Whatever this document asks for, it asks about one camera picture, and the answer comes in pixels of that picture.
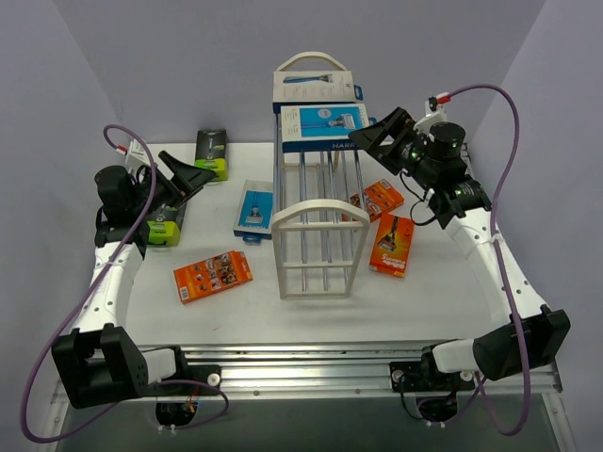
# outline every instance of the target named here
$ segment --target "orange box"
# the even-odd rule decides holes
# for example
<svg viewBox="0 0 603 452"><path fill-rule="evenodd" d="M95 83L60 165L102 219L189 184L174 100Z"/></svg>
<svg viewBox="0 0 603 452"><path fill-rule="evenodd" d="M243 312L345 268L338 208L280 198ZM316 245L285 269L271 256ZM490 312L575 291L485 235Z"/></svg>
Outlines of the orange box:
<svg viewBox="0 0 603 452"><path fill-rule="evenodd" d="M372 223L379 219L382 214L391 212L404 202L404 197L385 179L365 188L365 201L367 212ZM360 197L358 193L351 196L350 203L360 208Z"/></svg>
<svg viewBox="0 0 603 452"><path fill-rule="evenodd" d="M183 304L231 289L253 279L244 252L229 251L173 271Z"/></svg>
<svg viewBox="0 0 603 452"><path fill-rule="evenodd" d="M403 278L414 230L415 224L411 219L383 214L368 267Z"/></svg>

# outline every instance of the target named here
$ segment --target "white table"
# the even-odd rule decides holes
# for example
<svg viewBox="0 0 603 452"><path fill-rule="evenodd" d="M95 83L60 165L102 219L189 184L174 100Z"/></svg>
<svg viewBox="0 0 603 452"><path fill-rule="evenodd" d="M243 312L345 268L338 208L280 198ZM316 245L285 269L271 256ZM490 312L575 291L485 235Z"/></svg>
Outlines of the white table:
<svg viewBox="0 0 603 452"><path fill-rule="evenodd" d="M152 145L190 159L194 144ZM126 327L139 345L292 345L427 341L473 337L493 328L481 290L456 245L436 223L416 228L405 279L367 267L377 223L371 224L349 299L281 300L272 244L247 246L233 235L246 179L271 181L271 143L229 145L230 178L209 185L188 204L180 244L148 249L132 290ZM361 153L365 186L382 179L406 202L399 180ZM172 271L228 250L244 250L253 281L180 303Z"/></svg>

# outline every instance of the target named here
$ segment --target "gray floor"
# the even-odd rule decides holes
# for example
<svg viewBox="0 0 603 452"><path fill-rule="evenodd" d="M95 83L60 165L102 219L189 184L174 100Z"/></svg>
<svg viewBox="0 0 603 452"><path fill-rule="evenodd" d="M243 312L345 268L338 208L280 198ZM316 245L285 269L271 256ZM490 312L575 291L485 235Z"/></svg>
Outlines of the gray floor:
<svg viewBox="0 0 603 452"><path fill-rule="evenodd" d="M501 422L509 426L521 409L519 396L493 397ZM235 401L225 417L189 431L158 434L149 422L154 403L122 403L69 440L60 452L83 451L509 451L559 450L541 397L534 395L530 420L513 438L499 435L478 401L448 428L426 428L410 419L399 399L252 400ZM202 402L198 415L220 409ZM70 409L71 429L91 410Z"/></svg>

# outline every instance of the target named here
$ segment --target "screw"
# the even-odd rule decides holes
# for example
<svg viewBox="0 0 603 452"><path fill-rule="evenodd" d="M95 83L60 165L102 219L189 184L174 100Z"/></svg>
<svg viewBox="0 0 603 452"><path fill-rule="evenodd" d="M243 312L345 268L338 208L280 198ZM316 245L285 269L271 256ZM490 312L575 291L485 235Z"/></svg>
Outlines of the screw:
<svg viewBox="0 0 603 452"><path fill-rule="evenodd" d="M392 380L395 383L399 383L399 381L402 379L402 377L404 377L404 372L402 372L401 370L397 369L394 372L392 372Z"/></svg>
<svg viewBox="0 0 603 452"><path fill-rule="evenodd" d="M218 374L209 374L207 376L207 384L213 387L216 387L220 384L220 375Z"/></svg>

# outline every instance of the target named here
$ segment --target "metal rack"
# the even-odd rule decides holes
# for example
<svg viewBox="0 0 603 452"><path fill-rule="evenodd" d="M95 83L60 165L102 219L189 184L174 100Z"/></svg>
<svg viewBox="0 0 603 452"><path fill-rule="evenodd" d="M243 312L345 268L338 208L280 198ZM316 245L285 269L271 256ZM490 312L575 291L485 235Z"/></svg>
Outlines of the metal rack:
<svg viewBox="0 0 603 452"><path fill-rule="evenodd" d="M274 131L272 243L281 298L348 297L370 224L358 152L284 154L279 114ZM361 194L360 208L349 203L353 193Z"/></svg>

